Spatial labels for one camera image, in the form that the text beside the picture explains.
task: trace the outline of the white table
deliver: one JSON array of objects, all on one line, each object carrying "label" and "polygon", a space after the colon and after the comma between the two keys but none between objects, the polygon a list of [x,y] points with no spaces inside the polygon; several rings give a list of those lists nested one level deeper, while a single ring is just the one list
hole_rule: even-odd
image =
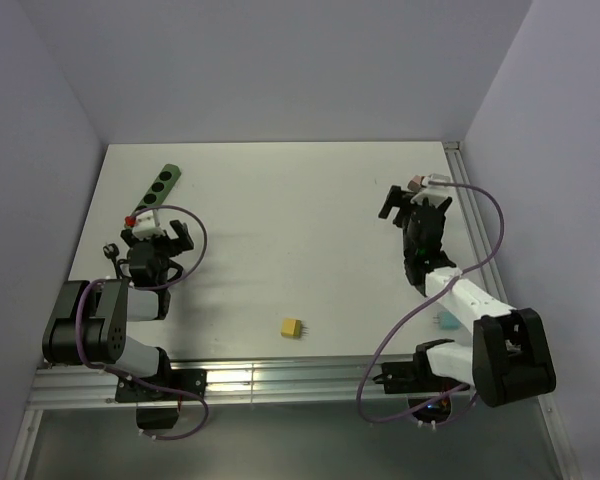
[{"label": "white table", "polygon": [[[203,219],[209,250],[198,272],[172,288],[168,317],[129,323],[128,334],[172,359],[368,355],[422,301],[404,275],[401,232],[378,212],[391,185],[449,175],[438,142],[111,145],[71,279],[113,275],[102,246],[116,242],[126,254],[124,217],[165,163],[182,170],[166,203]],[[176,258],[186,268],[199,253],[199,229],[183,215],[160,218],[189,225],[196,249]],[[457,198],[443,242],[460,267],[475,262]],[[480,275],[471,279],[481,284]],[[385,353],[470,340],[464,330],[440,330],[438,311],[414,318]],[[308,334],[281,337],[285,317],[302,320]]]}]

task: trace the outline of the robotic arm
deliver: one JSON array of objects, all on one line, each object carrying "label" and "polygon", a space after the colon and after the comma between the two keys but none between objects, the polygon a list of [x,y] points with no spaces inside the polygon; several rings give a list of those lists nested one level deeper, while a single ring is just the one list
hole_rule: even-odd
[{"label": "robotic arm", "polygon": [[455,282],[438,302],[472,333],[473,346],[452,340],[420,345],[407,378],[385,375],[378,383],[393,393],[387,389],[392,382],[431,385],[453,379],[475,386],[490,407],[552,392],[556,376],[540,316],[504,304],[461,278],[462,271],[442,250],[445,213],[453,199],[448,187],[436,182],[449,179],[415,177],[407,191],[392,186],[379,217],[398,209],[393,223],[402,230],[405,273],[423,296],[433,297]]}]

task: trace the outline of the yellow block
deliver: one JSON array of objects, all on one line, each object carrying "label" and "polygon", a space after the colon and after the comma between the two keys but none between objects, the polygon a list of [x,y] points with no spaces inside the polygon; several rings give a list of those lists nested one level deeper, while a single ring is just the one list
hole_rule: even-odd
[{"label": "yellow block", "polygon": [[282,321],[280,335],[288,338],[300,338],[302,335],[302,322],[296,318],[285,318]]}]

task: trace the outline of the purple cable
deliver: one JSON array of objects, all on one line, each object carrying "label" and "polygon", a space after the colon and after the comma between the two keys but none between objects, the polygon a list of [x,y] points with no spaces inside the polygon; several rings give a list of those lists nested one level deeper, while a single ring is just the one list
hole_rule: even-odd
[{"label": "purple cable", "polygon": [[[193,212],[190,212],[189,210],[186,210],[182,207],[172,206],[172,205],[161,205],[159,207],[145,208],[144,210],[139,210],[139,211],[135,212],[132,215],[132,217],[135,218],[137,215],[139,215],[141,213],[145,213],[149,210],[158,210],[158,209],[177,210],[177,211],[183,212],[183,213],[189,215],[191,218],[193,218],[198,223],[198,225],[200,225],[200,228],[202,229],[202,235],[203,235],[203,240],[204,240],[203,245],[202,245],[202,251],[200,252],[200,257],[198,258],[196,263],[193,265],[193,267],[191,267],[184,275],[182,275],[177,280],[173,280],[172,282],[167,282],[164,285],[159,285],[157,287],[137,288],[137,290],[152,290],[152,291],[163,290],[165,288],[169,288],[172,285],[175,285],[176,283],[183,281],[198,268],[198,266],[202,262],[202,259],[204,258],[204,255],[207,251],[207,243],[208,243],[207,229],[205,228],[204,224],[202,223],[202,220],[200,220],[200,218],[198,218]],[[96,285],[98,285],[100,283],[104,283],[104,282],[106,282],[105,279],[99,278],[99,279],[94,280],[91,283],[89,283],[89,285],[87,285],[87,287],[82,292],[82,295],[80,296],[80,300],[78,301],[78,308],[76,311],[75,340],[76,340],[76,347],[78,350],[78,357],[80,358],[80,361],[87,368],[91,368],[91,369],[95,369],[95,370],[102,369],[102,370],[106,371],[107,373],[117,375],[121,378],[131,377],[131,380],[133,380],[134,383],[136,383],[144,388],[148,388],[151,390],[156,390],[156,391],[164,392],[164,393],[171,393],[173,395],[181,395],[183,397],[187,397],[192,400],[196,400],[196,401],[200,402],[202,404],[202,407],[204,408],[204,416],[202,417],[202,420],[200,421],[200,423],[198,423],[198,425],[196,425],[195,428],[189,430],[188,432],[185,432],[185,433],[182,433],[179,435],[152,435],[147,432],[142,432],[144,435],[147,435],[151,438],[155,438],[156,440],[181,440],[183,438],[190,437],[194,433],[199,432],[202,429],[202,427],[204,427],[205,423],[207,422],[207,419],[209,418],[209,405],[207,404],[207,402],[205,402],[205,400],[201,396],[196,395],[195,393],[187,392],[185,390],[178,390],[175,388],[153,385],[149,382],[145,382],[141,378],[131,375],[129,372],[124,372],[115,367],[109,367],[104,364],[91,363],[89,361],[89,359],[87,358],[87,354],[84,349],[84,344],[82,343],[82,315],[84,312],[84,306],[87,301],[87,298],[89,297],[89,293],[91,292],[91,290],[93,290],[93,288]]]},{"label": "purple cable", "polygon": [[[491,250],[491,253],[489,255],[487,255],[487,257],[484,260],[482,260],[482,261],[476,263],[475,265],[472,265],[472,266],[470,266],[470,267],[465,268],[464,270],[462,270],[462,275],[465,275],[465,274],[467,274],[469,272],[477,270],[478,268],[482,268],[487,263],[489,263],[491,260],[493,260],[493,258],[498,253],[498,250],[500,250],[500,247],[502,246],[502,241],[504,240],[504,214],[502,213],[502,208],[500,208],[500,204],[495,199],[495,197],[493,195],[491,195],[489,192],[487,192],[486,190],[484,190],[483,188],[476,187],[474,185],[467,185],[467,184],[464,184],[464,183],[429,182],[429,184],[430,185],[438,185],[438,186],[441,186],[441,187],[465,188],[467,190],[473,190],[473,191],[476,191],[476,192],[479,192],[479,193],[483,194],[484,196],[486,196],[491,201],[491,203],[495,207],[496,211],[498,212],[498,218],[500,219],[500,231],[499,231],[499,234],[498,234],[498,239],[496,241],[495,246]],[[400,418],[410,417],[413,413],[415,413],[415,412],[417,412],[419,410],[422,410],[423,408],[426,408],[427,405],[431,405],[433,403],[437,403],[440,400],[449,397],[453,393],[456,393],[459,390],[462,390],[463,388],[466,388],[466,386],[467,386],[466,384],[458,385],[457,387],[452,388],[451,390],[448,390],[448,391],[446,391],[446,392],[438,395],[437,397],[430,398],[426,402],[423,402],[423,403],[421,403],[419,405],[416,405],[415,407],[408,408],[408,409],[406,409],[406,410],[404,410],[402,412],[394,413],[393,415],[389,415],[387,417],[370,417],[369,415],[367,415],[362,410],[362,392],[364,390],[364,386],[365,386],[367,380],[369,380],[369,375],[371,374],[371,370],[373,369],[373,367],[375,366],[375,364],[378,362],[378,359],[380,358],[380,355],[382,355],[382,352],[384,351],[384,349],[386,348],[386,346],[389,344],[389,342],[391,341],[391,339],[395,336],[396,333],[398,333],[398,331],[403,327],[403,325],[405,323],[407,323],[409,320],[411,320],[413,317],[415,317],[418,313],[420,313],[421,311],[423,311],[425,308],[429,307],[430,305],[432,305],[433,303],[435,303],[436,301],[438,301],[444,295],[446,295],[447,293],[449,293],[451,291],[451,289],[453,288],[453,286],[456,284],[456,282],[459,279],[460,279],[460,277],[455,277],[455,278],[451,279],[451,281],[447,284],[447,286],[445,288],[442,289],[442,291],[440,291],[438,294],[434,295],[433,297],[427,298],[427,300],[425,300],[422,304],[420,304],[419,306],[417,306],[416,308],[414,308],[413,310],[411,310],[409,313],[407,313],[404,317],[402,317],[402,319],[400,319],[400,321],[398,323],[395,324],[395,326],[389,331],[389,333],[387,334],[387,336],[384,337],[384,339],[382,340],[382,342],[380,342],[380,345],[378,346],[378,348],[376,349],[375,353],[371,357],[371,361],[369,362],[369,364],[365,368],[365,371],[364,371],[364,373],[362,375],[362,379],[360,380],[360,383],[358,384],[358,390],[356,392],[356,405],[357,405],[357,408],[358,408],[358,414],[364,420],[366,420],[367,422],[370,422],[370,423],[387,423],[387,422],[392,422],[394,420],[398,420]],[[471,400],[469,401],[469,403],[460,412],[458,412],[456,415],[454,415],[453,417],[449,418],[448,420],[436,424],[436,426],[447,425],[449,423],[452,423],[452,422],[456,421],[458,418],[460,418],[462,415],[464,415],[466,412],[468,412],[471,409],[471,407],[473,405],[475,405],[475,403],[476,403],[477,400],[478,400],[478,394],[475,393],[473,395],[473,397],[471,397]]]},{"label": "purple cable", "polygon": [[122,378],[129,378],[131,377],[131,379],[137,383],[138,385],[141,385],[145,388],[151,389],[151,390],[157,390],[159,392],[164,392],[164,393],[171,393],[174,395],[182,395],[183,397],[187,397],[190,398],[192,400],[196,400],[198,402],[200,402],[202,404],[202,407],[204,408],[204,416],[202,418],[202,420],[200,421],[200,423],[198,423],[198,425],[196,425],[195,428],[193,428],[192,430],[189,430],[188,432],[182,433],[180,435],[152,435],[150,433],[147,432],[143,432],[145,435],[147,435],[148,437],[155,437],[156,440],[180,440],[183,438],[187,438],[190,437],[191,435],[193,435],[194,433],[200,431],[202,429],[202,427],[204,426],[204,424],[207,422],[207,419],[209,418],[209,405],[207,404],[207,402],[204,401],[204,399],[202,397],[200,397],[199,395],[196,395],[195,393],[191,393],[191,392],[187,392],[185,390],[177,390],[174,388],[168,388],[168,387],[162,387],[159,385],[153,385],[149,382],[145,382],[144,380],[142,380],[141,378],[138,378],[134,375],[129,374],[128,372],[124,372],[122,370],[119,370],[115,367],[109,367],[107,365],[104,364],[95,364],[95,363],[91,363],[89,361],[89,359],[87,358],[86,352],[84,350],[84,344],[82,343],[82,315],[84,312],[84,305],[87,301],[87,298],[89,296],[89,293],[91,292],[91,290],[93,290],[93,288],[100,284],[100,283],[104,283],[106,282],[105,279],[103,278],[99,278],[97,280],[94,280],[93,282],[89,283],[89,285],[87,285],[87,287],[84,289],[84,291],[82,292],[82,295],[80,296],[80,300],[78,301],[78,308],[76,311],[76,331],[75,331],[75,335],[76,335],[76,347],[78,349],[78,357],[80,358],[80,361],[84,364],[85,367],[87,368],[91,368],[94,370],[104,370],[107,373],[111,373],[113,375],[117,375],[119,377]]},{"label": "purple cable", "polygon": [[158,285],[157,287],[136,287],[136,286],[133,287],[136,290],[148,290],[148,291],[155,292],[157,290],[164,290],[165,288],[172,287],[176,283],[182,282],[189,275],[191,275],[193,272],[196,271],[196,269],[202,262],[204,255],[207,253],[207,245],[209,243],[209,236],[207,234],[207,228],[204,226],[204,223],[202,223],[202,220],[200,220],[200,218],[198,218],[198,216],[195,213],[190,212],[186,208],[176,207],[175,205],[159,205],[157,207],[144,208],[142,210],[138,210],[137,212],[133,212],[133,214],[130,215],[130,217],[135,219],[138,215],[146,213],[150,210],[175,210],[177,212],[182,212],[186,215],[189,215],[191,218],[193,218],[198,223],[198,225],[200,225],[200,230],[202,230],[202,251],[200,252],[200,256],[198,257],[198,260],[196,260],[196,263],[193,264],[193,267],[191,267],[189,270],[187,270],[180,278],[177,278],[175,280],[167,282],[163,285]]}]

